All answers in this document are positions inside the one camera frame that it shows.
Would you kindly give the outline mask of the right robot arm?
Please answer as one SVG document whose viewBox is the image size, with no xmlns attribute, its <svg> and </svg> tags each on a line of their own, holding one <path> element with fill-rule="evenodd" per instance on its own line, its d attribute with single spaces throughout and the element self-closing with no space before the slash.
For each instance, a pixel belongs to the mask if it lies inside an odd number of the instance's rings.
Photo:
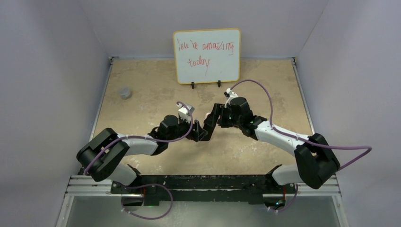
<svg viewBox="0 0 401 227">
<path fill-rule="evenodd" d="M 270 192 L 278 192 L 290 183 L 305 183 L 319 189 L 340 169 L 340 163 L 323 135 L 297 134 L 273 126 L 267 118 L 254 115 L 244 97 L 237 97 L 226 104 L 215 103 L 203 121 L 209 141 L 216 126 L 238 128 L 244 136 L 269 143 L 292 155 L 293 165 L 277 165 L 266 174 L 265 185 Z"/>
</svg>

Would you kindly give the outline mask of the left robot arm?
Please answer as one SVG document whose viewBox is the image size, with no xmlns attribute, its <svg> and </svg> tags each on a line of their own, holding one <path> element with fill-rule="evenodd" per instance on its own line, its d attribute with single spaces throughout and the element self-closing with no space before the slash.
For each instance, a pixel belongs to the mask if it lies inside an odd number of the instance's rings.
<svg viewBox="0 0 401 227">
<path fill-rule="evenodd" d="M 102 130 L 76 155 L 84 167 L 84 173 L 99 182 L 109 179 L 122 184 L 128 193 L 136 193 L 141 187 L 140 172 L 123 164 L 129 155 L 155 156 L 168 148 L 169 143 L 186 138 L 199 142 L 209 136 L 199 121 L 186 121 L 174 115 L 167 115 L 150 133 L 141 136 L 124 136 L 112 128 Z"/>
</svg>

